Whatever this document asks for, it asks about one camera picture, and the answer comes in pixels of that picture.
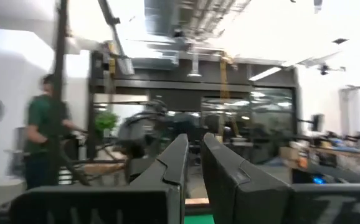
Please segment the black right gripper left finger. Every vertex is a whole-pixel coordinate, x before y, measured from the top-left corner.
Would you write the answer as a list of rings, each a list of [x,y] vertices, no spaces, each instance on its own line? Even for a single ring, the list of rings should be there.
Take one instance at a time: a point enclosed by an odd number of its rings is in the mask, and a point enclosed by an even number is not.
[[[11,224],[183,224],[188,149],[180,134],[126,186],[29,190],[12,201]]]

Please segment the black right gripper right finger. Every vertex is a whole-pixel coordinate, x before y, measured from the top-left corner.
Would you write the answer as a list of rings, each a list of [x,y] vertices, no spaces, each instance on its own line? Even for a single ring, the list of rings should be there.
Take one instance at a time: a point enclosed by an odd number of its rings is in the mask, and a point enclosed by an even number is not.
[[[360,224],[360,184],[287,184],[213,134],[201,164],[215,224]]]

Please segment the small black monitor on arm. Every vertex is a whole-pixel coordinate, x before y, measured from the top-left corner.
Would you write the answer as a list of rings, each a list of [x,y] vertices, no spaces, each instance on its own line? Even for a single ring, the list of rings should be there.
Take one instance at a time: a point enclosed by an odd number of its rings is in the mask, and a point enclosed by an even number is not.
[[[308,130],[313,132],[322,132],[323,121],[324,114],[313,114],[310,120],[298,119],[300,123],[308,123]]]

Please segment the cardboard box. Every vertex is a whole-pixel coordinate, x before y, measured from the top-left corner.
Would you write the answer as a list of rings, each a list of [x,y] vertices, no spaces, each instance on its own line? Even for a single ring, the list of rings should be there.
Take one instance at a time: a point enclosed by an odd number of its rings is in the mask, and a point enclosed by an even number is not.
[[[299,150],[292,147],[281,147],[280,157],[283,160],[297,161],[299,158]]]

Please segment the green potted plant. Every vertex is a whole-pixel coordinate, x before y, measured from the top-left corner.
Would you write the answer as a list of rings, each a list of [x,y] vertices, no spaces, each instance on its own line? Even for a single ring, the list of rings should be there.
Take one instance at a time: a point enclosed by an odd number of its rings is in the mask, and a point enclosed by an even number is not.
[[[117,124],[118,116],[115,113],[101,111],[95,117],[96,133],[99,137],[104,137],[104,131],[107,129],[112,131]]]

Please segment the long ceiling light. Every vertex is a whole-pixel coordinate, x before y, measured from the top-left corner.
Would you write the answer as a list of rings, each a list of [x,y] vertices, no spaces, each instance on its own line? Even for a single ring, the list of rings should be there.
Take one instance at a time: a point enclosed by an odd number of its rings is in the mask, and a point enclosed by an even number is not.
[[[257,80],[260,80],[260,79],[263,79],[263,78],[265,78],[265,77],[267,77],[267,76],[270,76],[270,75],[272,75],[272,74],[274,74],[274,73],[277,73],[277,72],[279,72],[280,70],[281,70],[280,67],[272,67],[272,68],[269,68],[268,70],[266,70],[266,71],[264,71],[264,72],[261,72],[261,73],[255,75],[255,76],[251,77],[249,80],[250,80],[251,82],[255,82],[255,81],[257,81]]]

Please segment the cluttered wooden workbench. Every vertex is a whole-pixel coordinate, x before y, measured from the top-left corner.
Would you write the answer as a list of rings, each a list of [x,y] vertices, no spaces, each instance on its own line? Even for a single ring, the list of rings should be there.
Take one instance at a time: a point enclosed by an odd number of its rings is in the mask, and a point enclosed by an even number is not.
[[[299,150],[297,161],[282,159],[293,184],[360,183],[360,133],[305,137],[284,147]]]

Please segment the person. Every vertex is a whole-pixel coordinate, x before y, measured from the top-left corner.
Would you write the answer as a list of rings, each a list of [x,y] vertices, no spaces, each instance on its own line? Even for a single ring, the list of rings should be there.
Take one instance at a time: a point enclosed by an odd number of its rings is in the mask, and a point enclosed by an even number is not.
[[[49,115],[54,93],[54,76],[48,74],[41,80],[42,93],[32,97],[27,108],[26,143],[24,146],[24,177],[26,189],[49,184],[50,155]]]

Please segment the black vertical frame pole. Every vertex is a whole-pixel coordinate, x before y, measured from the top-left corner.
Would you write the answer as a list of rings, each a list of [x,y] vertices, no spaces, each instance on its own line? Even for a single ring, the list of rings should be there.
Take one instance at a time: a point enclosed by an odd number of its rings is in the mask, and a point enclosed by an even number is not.
[[[64,70],[65,36],[67,34],[68,0],[59,0],[58,22],[55,45],[55,67],[54,67],[54,93],[52,100],[52,139],[50,157],[50,184],[57,185],[60,170],[60,139],[61,129],[61,101],[62,101],[62,73]]]

